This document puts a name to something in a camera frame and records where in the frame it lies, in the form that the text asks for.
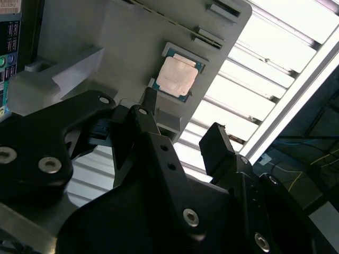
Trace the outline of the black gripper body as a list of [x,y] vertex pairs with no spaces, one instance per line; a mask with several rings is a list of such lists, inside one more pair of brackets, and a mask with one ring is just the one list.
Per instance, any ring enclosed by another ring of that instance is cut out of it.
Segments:
[[180,161],[114,167],[115,187],[62,227],[58,253],[239,253],[229,193],[185,173]]

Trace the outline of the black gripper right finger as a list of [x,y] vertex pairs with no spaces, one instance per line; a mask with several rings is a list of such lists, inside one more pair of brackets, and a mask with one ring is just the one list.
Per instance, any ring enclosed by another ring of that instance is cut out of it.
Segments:
[[274,176],[257,176],[214,123],[199,142],[212,183],[229,194],[224,253],[326,253],[326,238]]

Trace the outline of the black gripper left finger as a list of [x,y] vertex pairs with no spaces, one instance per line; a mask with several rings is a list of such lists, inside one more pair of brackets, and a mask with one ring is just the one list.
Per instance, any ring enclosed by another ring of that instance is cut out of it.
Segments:
[[55,203],[73,175],[72,161],[99,142],[112,148],[114,167],[178,161],[155,123],[156,97],[146,88],[141,103],[126,108],[92,90],[2,125],[1,200]]

